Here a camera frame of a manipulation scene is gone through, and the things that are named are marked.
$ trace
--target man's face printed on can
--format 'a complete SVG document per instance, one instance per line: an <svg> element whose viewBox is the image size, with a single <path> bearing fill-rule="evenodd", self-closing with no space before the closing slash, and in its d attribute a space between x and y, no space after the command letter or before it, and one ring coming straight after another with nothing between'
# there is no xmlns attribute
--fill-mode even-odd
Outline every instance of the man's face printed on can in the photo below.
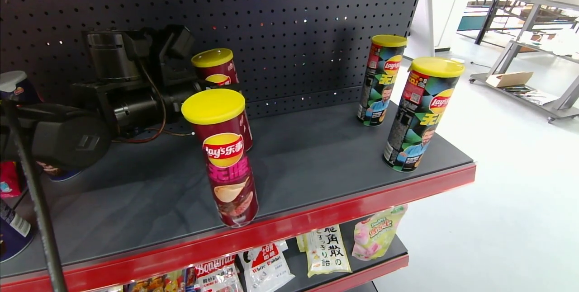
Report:
<svg viewBox="0 0 579 292"><path fill-rule="evenodd" d="M391 95L392 95L392 88L384 88L384 90L382 91L382 101L383 102L388 101Z"/></svg>
<svg viewBox="0 0 579 292"><path fill-rule="evenodd" d="M428 144L428 142L430 142L432 139L432 136L434 136L434 129L432 129L432 131L427 130L424 132L424 134L422 134L422 145Z"/></svg>

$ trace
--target black pegboard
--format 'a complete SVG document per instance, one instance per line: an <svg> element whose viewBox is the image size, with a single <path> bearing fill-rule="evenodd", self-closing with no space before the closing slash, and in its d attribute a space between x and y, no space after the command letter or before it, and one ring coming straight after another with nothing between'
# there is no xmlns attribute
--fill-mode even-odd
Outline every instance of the black pegboard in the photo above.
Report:
<svg viewBox="0 0 579 292"><path fill-rule="evenodd" d="M196 38L196 52L234 51L250 113L262 117L351 101L359 93L347 89L362 82L370 37L406 36L416 2L2 0L0 70L24 70L47 101L66 103L71 83L95 76L81 30L184 24ZM314 93L326 91L331 96L323 93L318 101ZM266 102L279 99L294 108L272 112Z"/></svg>

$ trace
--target metal rack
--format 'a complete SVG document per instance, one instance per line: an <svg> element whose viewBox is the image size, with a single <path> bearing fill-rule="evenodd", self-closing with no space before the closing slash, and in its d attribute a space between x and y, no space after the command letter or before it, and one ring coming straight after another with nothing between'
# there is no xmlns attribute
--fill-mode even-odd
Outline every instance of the metal rack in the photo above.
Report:
<svg viewBox="0 0 579 292"><path fill-rule="evenodd" d="M469 37L471 39L475 39L474 43L480 45L480 43L490 43L492 45L496 45L502 47L496 43L488 42L484 40L484 36L488 31L505 31L505 30L519 30L522 28L526 28L526 31L533 30L534 26L549 26L548 28L542 27L541 29L537 29L536 31L549 31L549 30L560 30L561 26L571 26L571 28L575 28L577 26L577 21L575 17L571 16L563 16L560 14L560 8L558 5L547 5L547 8L542 8L539 2L534 3L535 0L492 0L489 9L487 11L486 17L484 19L483 25L479 30L479 33L475 37L470 37L468 35L462 34L461 31L458 31L459 34L464 35L465 37ZM537 10L534 14L532 14L533 6L538 4L540 9ZM514 8L521 8L524 6L530 6L531 9L529 12L525 12L525 10L521 10L519 14L515 13L513 10ZM496 18L506 18L505 26L502 28L491 28L492 23ZM527 20L530 20L530 25L517 27L517 28L509 28L506 26L509 18L517 18L519 20L524 21L524 24L527 24Z"/></svg>
<svg viewBox="0 0 579 292"><path fill-rule="evenodd" d="M577 59L573 59L573 58L567 57L567 56L559 56L559 55L554 54L553 52L543 50L540 47L537 47L535 45L529 45L527 43L511 41L505 47L503 53L501 53L501 55L498 57L496 63L494 64L493 67L490 68L488 73L472 74L470 76L471 78L470 78L469 82L471 82L471 84L472 84L476 80L479 80L480 82L483 82L484 84L486 84L486 79L491 74L503 74L503 73L505 73L507 71L507 68L509 67L509 65L511 65L511 62L513 61L513 58L515 57L515 55L517 53L517 49L519 49L520 47L527 47L529 49L534 49L535 51L539 51L539 52L543 52L543 53L549 53L550 55L560 57L560 58L565 59L567 61L579 63L579 61ZM493 88L493 89L499 91L499 92L502 92L503 94L506 94L507 96L509 96L511 98L516 99L519 102L524 103L525 105L529 105L530 107L533 107L534 109L537 109L538 111L541 111L542 113L545 113L546 115L548 115L547 120L549 123L552 123L553 121L555 121L557 119L579 117L579 109L573 107L573 104L575 102L577 102L577 98L579 98L579 76L577 76L577 78L573 81L573 83L571 83L569 88L567 88L567 90L562 94L562 96L560 96L560 98L558 98L556 101L549 102L549 103L546 103L544 105L534 104L534 103L529 102L525 99L517 97L514 94L511 94L511 93L509 93L501 88L495 88L494 86L490 86L488 84L486 84L486 85L490 88Z"/></svg>
<svg viewBox="0 0 579 292"><path fill-rule="evenodd" d="M233 49L249 102L256 139L249 156L261 208L244 228L221 224L192 137L114 146L75 178L44 183L69 290L174 271L471 183L472 159L440 136L416 172L383 164L377 142L395 105L381 128L354 119L370 37L407 35L417 2L2 0L0 70L26 71L48 102L67 103L70 83L94 78L81 30L169 23L188 26L197 51ZM17 211L33 220L29 199ZM371 266L315 284L296 279L299 286L288 291L339 291L404 267L408 254L396 241ZM39 237L2 263L0 273L3 292L49 290Z"/></svg>

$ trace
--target cardboard box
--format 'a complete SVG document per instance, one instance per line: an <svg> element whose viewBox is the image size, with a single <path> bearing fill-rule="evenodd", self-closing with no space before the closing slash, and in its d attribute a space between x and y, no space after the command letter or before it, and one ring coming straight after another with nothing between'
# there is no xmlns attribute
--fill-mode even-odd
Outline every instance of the cardboard box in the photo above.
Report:
<svg viewBox="0 0 579 292"><path fill-rule="evenodd" d="M504 86L522 85L533 76L533 72L507 72L505 74L490 75L486 82L495 88L502 88Z"/></svg>

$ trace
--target snack bag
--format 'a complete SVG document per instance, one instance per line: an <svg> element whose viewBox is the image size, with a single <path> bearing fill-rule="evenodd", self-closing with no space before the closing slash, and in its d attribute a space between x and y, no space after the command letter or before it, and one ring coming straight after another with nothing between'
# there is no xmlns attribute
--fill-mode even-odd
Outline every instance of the snack bag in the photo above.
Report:
<svg viewBox="0 0 579 292"><path fill-rule="evenodd" d="M304 234L308 256L308 277L333 272L352 273L340 226L329 226Z"/></svg>
<svg viewBox="0 0 579 292"><path fill-rule="evenodd" d="M235 267L235 255L195 265L194 268L200 292L243 292Z"/></svg>
<svg viewBox="0 0 579 292"><path fill-rule="evenodd" d="M195 276L195 268L187 268L185 270L185 292L200 292L201 287L197 284L197 276Z"/></svg>
<svg viewBox="0 0 579 292"><path fill-rule="evenodd" d="M298 235L297 237L295 237L296 242L298 242L298 249L300 253L305 253L306 252L306 246L304 244L304 235Z"/></svg>
<svg viewBox="0 0 579 292"><path fill-rule="evenodd" d="M98 290L96 292L123 292L123 291L124 291L124 286L120 285L120 286L105 288L104 290Z"/></svg>
<svg viewBox="0 0 579 292"><path fill-rule="evenodd" d="M174 271L163 275L165 292L185 292L185 270Z"/></svg>
<svg viewBox="0 0 579 292"><path fill-rule="evenodd" d="M407 208L408 204L391 207L356 224L352 255L360 260L382 257L390 247Z"/></svg>
<svg viewBox="0 0 579 292"><path fill-rule="evenodd" d="M163 276L139 280L128 285L128 292L163 292Z"/></svg>
<svg viewBox="0 0 579 292"><path fill-rule="evenodd" d="M295 278L285 261L285 240L270 243L239 254L245 278L246 292L273 292Z"/></svg>
<svg viewBox="0 0 579 292"><path fill-rule="evenodd" d="M20 194L16 162L0 162L0 198L18 197Z"/></svg>

